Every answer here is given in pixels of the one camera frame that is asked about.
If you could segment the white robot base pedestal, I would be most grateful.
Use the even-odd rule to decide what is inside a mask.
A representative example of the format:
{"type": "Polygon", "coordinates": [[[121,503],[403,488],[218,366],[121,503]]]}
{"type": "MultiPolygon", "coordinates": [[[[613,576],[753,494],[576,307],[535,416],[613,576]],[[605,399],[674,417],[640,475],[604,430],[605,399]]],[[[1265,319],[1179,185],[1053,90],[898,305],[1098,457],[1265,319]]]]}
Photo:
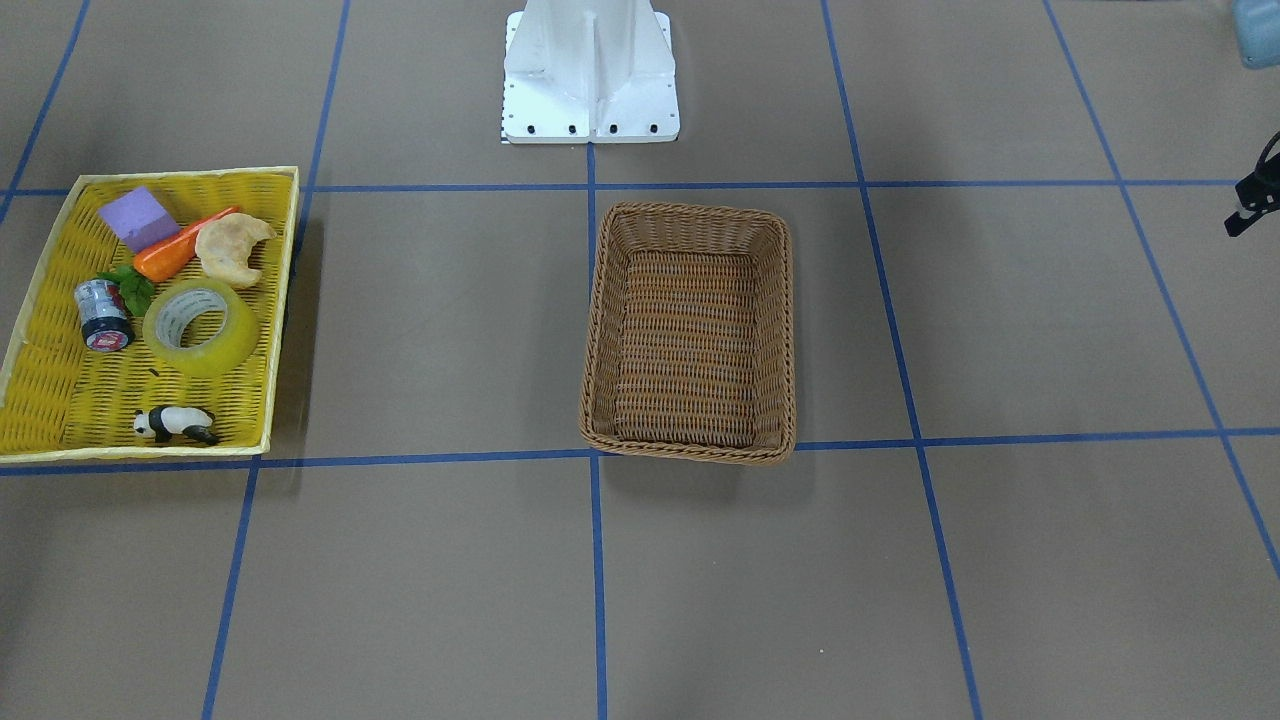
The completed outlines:
{"type": "Polygon", "coordinates": [[[681,135],[672,24],[649,1],[529,1],[506,18],[500,138],[668,143],[681,135]]]}

